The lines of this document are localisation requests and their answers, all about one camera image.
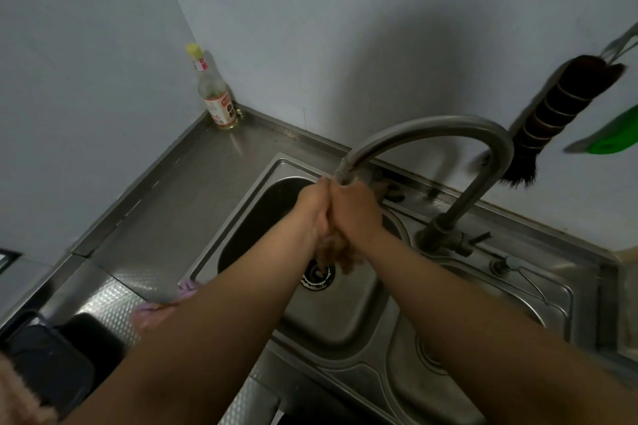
sink basin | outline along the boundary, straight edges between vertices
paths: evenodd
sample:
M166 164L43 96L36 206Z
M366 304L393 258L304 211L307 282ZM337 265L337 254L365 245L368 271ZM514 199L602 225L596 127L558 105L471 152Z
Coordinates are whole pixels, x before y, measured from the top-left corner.
M288 160L277 161L241 202L196 263L189 277L205 283L230 267L294 206L304 187L321 173ZM383 211L384 227L408 239L401 223ZM366 262L348 276L339 267L323 275L311 261L275 331L275 339L324 359L344 359L370 340L388 292Z
M490 284L459 261L442 259L438 262L444 269L480 286L543 325L534 309L514 294ZM484 423L478 408L447 374L436 356L427 351L416 330L403 315L397 321L388 348L387 373L398 404L413 420L421 423L430 423L432 419L451 424Z

metal faucet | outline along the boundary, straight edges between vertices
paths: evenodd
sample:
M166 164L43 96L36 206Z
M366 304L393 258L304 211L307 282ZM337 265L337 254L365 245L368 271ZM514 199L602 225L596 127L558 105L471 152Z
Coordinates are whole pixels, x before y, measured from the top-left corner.
M474 181L459 196L447 212L437 215L417 236L421 250L435 252L445 247L468 256L473 245L454 228L458 220L503 176L514 157L514 143L501 126L480 116L441 115L399 123L372 135L354 147L342 159L335 179L347 185L355 179L355 170L384 151L410 141L435 136L464 136L485 143L491 151L489 161Z

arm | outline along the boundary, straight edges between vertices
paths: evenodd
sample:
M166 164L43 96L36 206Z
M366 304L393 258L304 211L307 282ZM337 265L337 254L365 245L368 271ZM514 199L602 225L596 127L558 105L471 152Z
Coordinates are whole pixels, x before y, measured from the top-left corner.
M585 355L384 230L365 185L332 183L331 200L336 226L491 422L638 422L635 396Z
M65 425L217 423L328 231L328 180L144 336Z

bottle label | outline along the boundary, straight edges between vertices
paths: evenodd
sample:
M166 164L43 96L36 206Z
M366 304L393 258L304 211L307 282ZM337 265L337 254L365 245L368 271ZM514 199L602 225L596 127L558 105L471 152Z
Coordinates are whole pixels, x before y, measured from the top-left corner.
M226 91L219 98L204 99L206 107L209 113L211 113L212 119L220 127L227 127L235 123L237 119L237 112L233 107L233 101L230 100L230 96Z
M193 59L193 66L195 66L195 70L197 72L204 72L208 69L208 65L204 58L201 59Z

stainless steel sink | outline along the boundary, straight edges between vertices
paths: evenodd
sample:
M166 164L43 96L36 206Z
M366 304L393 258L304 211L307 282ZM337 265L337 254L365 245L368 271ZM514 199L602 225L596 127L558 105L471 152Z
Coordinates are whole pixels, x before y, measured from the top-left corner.
M277 155L184 278L202 283L215 278L291 210L302 188L322 175L303 162ZM414 211L424 194L407 187L405 192L401 204L382 203L383 224L414 247L415 236L429 219ZM569 341L574 308L570 288L521 260L521 255L514 257L522 271L493 275L495 255L512 257L487 246L463 260L453 259L446 250L428 257ZM317 274L310 262L304 281L269 349L388 421L483 422L436 356L428 353L369 264L348 276L339 268L327 276Z
M301 189L321 176L290 160L275 162L237 206L189 277L205 283L231 266L291 211ZM409 241L389 212L383 214L383 226ZM387 291L368 263L344 276L341 268L332 266L322 274L311 261L275 334L311 355L352 356L370 340L387 300Z

